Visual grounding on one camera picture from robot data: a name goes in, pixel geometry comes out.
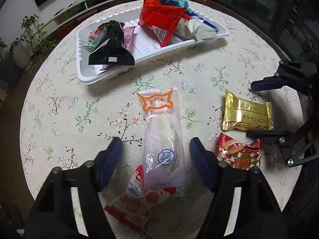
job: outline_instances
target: red bag on floor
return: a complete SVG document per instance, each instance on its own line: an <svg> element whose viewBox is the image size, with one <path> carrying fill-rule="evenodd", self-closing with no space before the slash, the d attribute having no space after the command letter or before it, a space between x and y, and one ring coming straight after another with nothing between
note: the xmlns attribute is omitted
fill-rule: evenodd
<svg viewBox="0 0 319 239"><path fill-rule="evenodd" d="M138 25L146 25L157 36L160 46L167 46L185 7L162 5L157 0L144 0Z"/></svg>

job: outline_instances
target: white wall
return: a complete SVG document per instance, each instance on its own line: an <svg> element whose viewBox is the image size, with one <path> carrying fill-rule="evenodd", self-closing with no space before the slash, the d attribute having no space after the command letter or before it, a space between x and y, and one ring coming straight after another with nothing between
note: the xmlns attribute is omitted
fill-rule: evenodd
<svg viewBox="0 0 319 239"><path fill-rule="evenodd" d="M47 0L37 7L34 0L6 0L0 9L0 37L7 46L23 33L21 23L24 16L37 14L40 23L50 21L56 12L78 0Z"/></svg>

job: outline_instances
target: floral tablecloth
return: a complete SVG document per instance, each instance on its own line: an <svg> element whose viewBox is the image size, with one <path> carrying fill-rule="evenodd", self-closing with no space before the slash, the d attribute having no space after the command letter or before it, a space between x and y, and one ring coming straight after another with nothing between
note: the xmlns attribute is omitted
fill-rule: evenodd
<svg viewBox="0 0 319 239"><path fill-rule="evenodd" d="M223 95L227 88L255 102L272 101L275 125L295 131L303 123L296 91L280 90L254 94L254 80L273 75L280 60L275 51L238 20L190 2L190 7L225 26L228 38L203 43L153 58L145 65L111 80L86 86L76 75L76 32L86 24L118 11L140 6L142 1L120 4L90 17L68 34L49 55L36 74L25 99L20 126L20 150L29 189L36 198L55 166L78 167L107 148L113 136L124 142L122 158L109 186L99 195L102 204L124 193L131 175L143 159L146 122L137 91L178 88L181 126L186 158L187 184L157 212L141 237L195 238L213 197L197 173L189 141L198 136L214 150L221 133ZM276 147L264 146L261 170L280 208L286 205L301 167L286 168ZM76 190L72 190L79 231L86 233ZM117 238L136 234L107 214Z"/></svg>

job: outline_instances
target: round cat logo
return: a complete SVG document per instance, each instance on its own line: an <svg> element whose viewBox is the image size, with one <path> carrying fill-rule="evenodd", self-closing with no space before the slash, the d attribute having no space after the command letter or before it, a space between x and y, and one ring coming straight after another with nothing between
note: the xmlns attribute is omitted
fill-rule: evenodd
<svg viewBox="0 0 319 239"><path fill-rule="evenodd" d="M161 164L170 164L174 160L174 152L171 149L165 149L159 153L158 160Z"/></svg>

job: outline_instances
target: leaf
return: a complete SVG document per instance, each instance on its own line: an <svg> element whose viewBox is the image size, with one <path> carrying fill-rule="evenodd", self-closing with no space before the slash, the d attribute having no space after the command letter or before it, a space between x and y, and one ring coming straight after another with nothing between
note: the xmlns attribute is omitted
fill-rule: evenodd
<svg viewBox="0 0 319 239"><path fill-rule="evenodd" d="M191 118L195 115L196 115L196 111L190 111L188 116Z"/></svg>

